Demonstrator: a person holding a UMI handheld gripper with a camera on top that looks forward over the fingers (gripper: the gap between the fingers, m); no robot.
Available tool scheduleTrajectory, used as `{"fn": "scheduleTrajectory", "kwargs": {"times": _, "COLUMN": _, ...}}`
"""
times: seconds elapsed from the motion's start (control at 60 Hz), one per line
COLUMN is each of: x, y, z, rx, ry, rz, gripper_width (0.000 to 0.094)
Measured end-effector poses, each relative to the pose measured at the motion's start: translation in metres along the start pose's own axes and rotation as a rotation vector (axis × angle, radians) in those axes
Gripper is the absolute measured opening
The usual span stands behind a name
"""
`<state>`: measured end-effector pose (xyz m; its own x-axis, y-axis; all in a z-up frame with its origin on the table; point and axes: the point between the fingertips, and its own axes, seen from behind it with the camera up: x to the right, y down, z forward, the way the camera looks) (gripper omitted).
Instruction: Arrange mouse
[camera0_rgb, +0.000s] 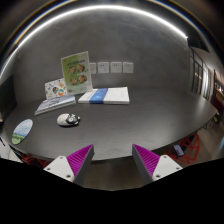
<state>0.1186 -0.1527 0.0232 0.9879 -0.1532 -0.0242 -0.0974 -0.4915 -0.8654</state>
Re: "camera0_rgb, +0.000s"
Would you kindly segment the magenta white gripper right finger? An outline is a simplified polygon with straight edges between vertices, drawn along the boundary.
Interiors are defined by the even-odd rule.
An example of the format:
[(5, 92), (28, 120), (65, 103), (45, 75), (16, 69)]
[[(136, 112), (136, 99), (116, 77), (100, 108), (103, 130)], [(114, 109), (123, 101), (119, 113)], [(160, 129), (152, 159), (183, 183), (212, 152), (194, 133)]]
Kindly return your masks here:
[(132, 145), (132, 156), (144, 185), (160, 180), (182, 169), (168, 155), (159, 156), (136, 144)]

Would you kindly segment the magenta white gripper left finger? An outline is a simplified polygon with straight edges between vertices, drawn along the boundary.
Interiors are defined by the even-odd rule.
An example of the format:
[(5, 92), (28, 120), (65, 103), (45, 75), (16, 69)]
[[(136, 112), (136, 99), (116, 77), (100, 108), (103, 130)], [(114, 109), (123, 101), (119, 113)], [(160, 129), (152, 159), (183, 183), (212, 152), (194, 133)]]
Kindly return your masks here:
[(58, 156), (44, 170), (81, 186), (94, 156), (94, 146), (88, 145), (69, 156)]

